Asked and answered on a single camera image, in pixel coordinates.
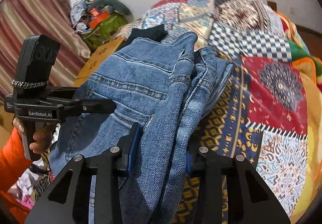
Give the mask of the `orange sleeve forearm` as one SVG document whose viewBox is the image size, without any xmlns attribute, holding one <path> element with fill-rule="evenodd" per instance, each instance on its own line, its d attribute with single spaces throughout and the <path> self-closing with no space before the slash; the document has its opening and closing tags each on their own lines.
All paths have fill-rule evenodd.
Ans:
<svg viewBox="0 0 322 224">
<path fill-rule="evenodd" d="M 32 162 L 25 158 L 21 136 L 13 129 L 10 138 L 1 149 L 1 213 L 14 223 L 24 223 L 30 211 L 8 194 L 8 190 L 30 167 Z"/>
</svg>

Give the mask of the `person's left hand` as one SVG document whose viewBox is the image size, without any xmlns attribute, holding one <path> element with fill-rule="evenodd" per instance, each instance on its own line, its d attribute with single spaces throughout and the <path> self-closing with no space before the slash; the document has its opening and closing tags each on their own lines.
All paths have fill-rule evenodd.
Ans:
<svg viewBox="0 0 322 224">
<path fill-rule="evenodd" d="M 18 118 L 14 118 L 12 124 L 18 131 L 20 137 L 22 137 L 25 130 L 23 122 Z M 56 126 L 57 125 L 53 123 L 45 123 L 42 128 L 33 134 L 34 142 L 29 145 L 29 148 L 33 153 L 42 154 L 49 149 L 53 139 L 53 131 L 56 129 Z"/>
</svg>

